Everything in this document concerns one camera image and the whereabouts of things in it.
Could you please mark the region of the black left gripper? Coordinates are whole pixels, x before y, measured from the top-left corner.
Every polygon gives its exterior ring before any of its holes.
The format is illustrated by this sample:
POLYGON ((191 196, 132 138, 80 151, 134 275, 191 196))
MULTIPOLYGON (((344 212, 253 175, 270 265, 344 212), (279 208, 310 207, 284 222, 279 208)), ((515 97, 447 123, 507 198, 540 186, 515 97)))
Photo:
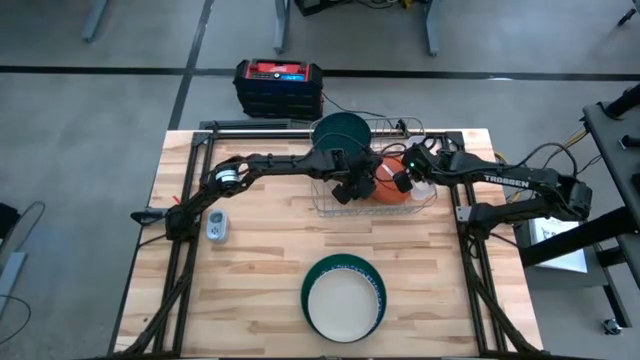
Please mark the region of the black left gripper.
MULTIPOLYGON (((380 166, 380 156, 370 149, 347 153, 344 149, 332 149, 335 170, 328 175, 349 186, 356 186, 356 195, 360 199, 369 198, 375 191, 375 174, 380 166)), ((332 196, 342 205, 352 200, 351 188, 338 184, 332 189, 332 196)))

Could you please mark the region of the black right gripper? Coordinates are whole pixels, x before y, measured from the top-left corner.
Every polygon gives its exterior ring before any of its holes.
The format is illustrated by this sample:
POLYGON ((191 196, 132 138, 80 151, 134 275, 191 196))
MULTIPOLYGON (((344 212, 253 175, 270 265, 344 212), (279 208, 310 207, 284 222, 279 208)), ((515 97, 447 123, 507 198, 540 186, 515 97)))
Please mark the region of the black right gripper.
POLYGON ((452 186, 453 176, 449 174, 452 157, 452 151, 437 150, 432 153, 425 145, 414 144, 407 149, 407 172, 395 173, 393 182, 401 193, 412 190, 411 180, 452 186))

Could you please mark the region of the orange plate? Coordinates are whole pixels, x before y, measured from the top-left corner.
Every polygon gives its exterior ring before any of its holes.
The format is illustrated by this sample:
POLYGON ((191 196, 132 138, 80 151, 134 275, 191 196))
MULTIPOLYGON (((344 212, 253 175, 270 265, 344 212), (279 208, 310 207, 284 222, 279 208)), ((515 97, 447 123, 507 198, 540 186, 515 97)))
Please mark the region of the orange plate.
POLYGON ((386 205, 399 205, 409 199, 408 192, 402 193, 396 186, 393 175, 401 172, 405 166, 399 157, 386 157, 378 166, 375 173, 376 188, 372 197, 386 205))

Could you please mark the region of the small dark green plate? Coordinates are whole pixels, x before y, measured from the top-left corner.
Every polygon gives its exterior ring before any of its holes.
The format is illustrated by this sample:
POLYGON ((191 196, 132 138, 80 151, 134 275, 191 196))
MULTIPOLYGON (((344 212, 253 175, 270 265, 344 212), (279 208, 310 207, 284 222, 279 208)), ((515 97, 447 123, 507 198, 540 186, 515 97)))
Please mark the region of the small dark green plate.
POLYGON ((353 155, 370 146, 371 131, 360 116, 340 112, 317 121, 311 140, 317 150, 341 149, 346 155, 353 155))

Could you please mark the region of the white plastic utensil cup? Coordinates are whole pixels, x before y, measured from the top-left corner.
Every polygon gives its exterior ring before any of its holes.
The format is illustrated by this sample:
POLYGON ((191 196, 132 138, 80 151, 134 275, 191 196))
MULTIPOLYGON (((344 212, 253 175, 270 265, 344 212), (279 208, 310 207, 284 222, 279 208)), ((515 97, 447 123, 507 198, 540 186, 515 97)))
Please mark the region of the white plastic utensil cup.
MULTIPOLYGON (((407 148, 410 148, 414 144, 423 143, 425 140, 424 135, 411 136, 405 141, 407 148)), ((430 197, 436 194, 436 187, 429 182, 412 182, 412 189, 410 190, 410 196, 415 201, 428 200, 430 197)))

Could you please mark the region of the black slotted bar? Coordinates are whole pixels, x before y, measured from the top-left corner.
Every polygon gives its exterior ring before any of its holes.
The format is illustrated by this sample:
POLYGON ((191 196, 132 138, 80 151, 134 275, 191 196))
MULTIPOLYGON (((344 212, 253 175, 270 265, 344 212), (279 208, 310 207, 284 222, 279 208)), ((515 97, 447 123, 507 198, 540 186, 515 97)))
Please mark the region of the black slotted bar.
POLYGON ((212 120, 199 123, 199 130, 287 130, 292 122, 286 119, 212 120))

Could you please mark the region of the small grey white device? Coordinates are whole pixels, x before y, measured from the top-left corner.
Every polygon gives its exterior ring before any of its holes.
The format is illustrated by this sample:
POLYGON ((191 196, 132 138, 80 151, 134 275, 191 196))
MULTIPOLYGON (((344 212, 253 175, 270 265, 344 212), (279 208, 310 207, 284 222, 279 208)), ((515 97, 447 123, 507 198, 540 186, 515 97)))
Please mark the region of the small grey white device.
POLYGON ((207 216, 206 236, 213 243, 224 244, 229 234, 229 218, 223 210, 212 210, 207 216))

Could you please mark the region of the grey desk leg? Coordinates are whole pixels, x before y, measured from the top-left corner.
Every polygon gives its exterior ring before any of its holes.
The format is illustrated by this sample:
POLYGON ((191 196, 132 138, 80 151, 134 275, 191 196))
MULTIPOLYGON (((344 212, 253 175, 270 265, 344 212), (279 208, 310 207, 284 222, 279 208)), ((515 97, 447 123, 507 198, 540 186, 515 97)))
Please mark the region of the grey desk leg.
POLYGON ((285 50, 285 42, 288 34, 291 0, 274 0, 275 5, 275 30, 273 49, 276 54, 282 54, 285 50))
POLYGON ((423 6, 427 52, 432 57, 436 57, 441 49, 441 6, 442 0, 426 0, 423 6))
POLYGON ((101 20, 107 9, 110 0, 90 0, 89 12, 86 16, 83 29, 81 31, 81 39, 87 43, 94 41, 101 20))

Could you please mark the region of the white printed box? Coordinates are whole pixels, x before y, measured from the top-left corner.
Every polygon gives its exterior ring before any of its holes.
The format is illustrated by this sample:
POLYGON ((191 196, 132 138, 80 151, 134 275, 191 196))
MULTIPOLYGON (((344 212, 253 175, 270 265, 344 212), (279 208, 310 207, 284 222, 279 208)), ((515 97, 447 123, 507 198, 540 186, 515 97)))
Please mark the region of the white printed box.
POLYGON ((580 226, 579 221, 539 217, 528 221, 530 245, 536 248, 537 267, 586 274, 588 266, 582 248, 565 236, 580 226))

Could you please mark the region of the black box under desk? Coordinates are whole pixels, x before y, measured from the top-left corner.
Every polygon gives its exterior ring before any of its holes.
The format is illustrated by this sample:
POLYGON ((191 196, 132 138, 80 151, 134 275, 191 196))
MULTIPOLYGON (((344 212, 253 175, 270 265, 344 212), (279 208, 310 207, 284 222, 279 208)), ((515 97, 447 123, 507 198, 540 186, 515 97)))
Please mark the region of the black box under desk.
POLYGON ((351 0, 293 0, 303 17, 350 2, 351 0))

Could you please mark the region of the black side table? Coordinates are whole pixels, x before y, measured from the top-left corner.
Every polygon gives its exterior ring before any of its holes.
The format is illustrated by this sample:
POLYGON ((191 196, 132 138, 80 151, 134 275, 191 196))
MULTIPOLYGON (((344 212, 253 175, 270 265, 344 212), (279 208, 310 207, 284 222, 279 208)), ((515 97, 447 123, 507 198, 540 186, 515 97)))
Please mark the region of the black side table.
MULTIPOLYGON (((592 246, 607 284, 605 295, 618 324, 631 326, 609 268, 625 263, 640 287, 640 83, 611 103, 583 109, 591 134, 624 205, 565 233, 577 248, 592 246)), ((536 248, 521 252, 523 265, 535 265, 536 248)))

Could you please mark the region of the black chair leg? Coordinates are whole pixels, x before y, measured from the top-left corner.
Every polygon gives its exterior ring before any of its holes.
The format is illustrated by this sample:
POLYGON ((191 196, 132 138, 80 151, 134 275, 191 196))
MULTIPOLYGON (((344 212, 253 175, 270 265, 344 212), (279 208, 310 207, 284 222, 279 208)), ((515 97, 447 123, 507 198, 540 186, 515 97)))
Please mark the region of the black chair leg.
POLYGON ((617 22, 617 26, 623 26, 636 14, 640 14, 640 0, 632 0, 632 8, 620 18, 617 22))

